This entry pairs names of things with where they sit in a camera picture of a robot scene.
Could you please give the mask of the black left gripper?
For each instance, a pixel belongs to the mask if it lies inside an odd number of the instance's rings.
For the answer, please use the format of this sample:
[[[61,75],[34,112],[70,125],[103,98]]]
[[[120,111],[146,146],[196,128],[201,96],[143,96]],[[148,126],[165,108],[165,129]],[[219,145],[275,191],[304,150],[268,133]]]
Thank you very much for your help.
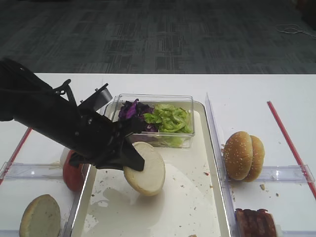
[[[66,94],[68,107],[57,108],[62,112],[62,125],[66,123],[76,125],[76,130],[70,135],[59,135],[56,139],[61,142],[69,138],[65,146],[76,154],[71,156],[70,164],[92,164],[97,169],[123,169],[125,166],[136,171],[143,171],[145,160],[129,142],[128,136],[141,133],[143,124],[136,118],[112,122],[107,117],[97,113],[112,98],[107,86],[103,85],[90,97],[77,105],[66,80],[61,86],[54,89],[54,94]]]

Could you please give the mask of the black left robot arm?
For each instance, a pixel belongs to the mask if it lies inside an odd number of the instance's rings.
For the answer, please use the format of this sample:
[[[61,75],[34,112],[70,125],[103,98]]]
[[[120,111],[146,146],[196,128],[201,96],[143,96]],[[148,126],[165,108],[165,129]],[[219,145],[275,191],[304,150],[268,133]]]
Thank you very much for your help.
[[[76,103],[70,80],[51,87],[23,65],[0,61],[0,119],[15,120],[73,150],[72,166],[91,164],[98,169],[144,169],[145,161],[128,137],[140,133],[141,121],[113,122],[98,113],[112,99],[107,86]]]

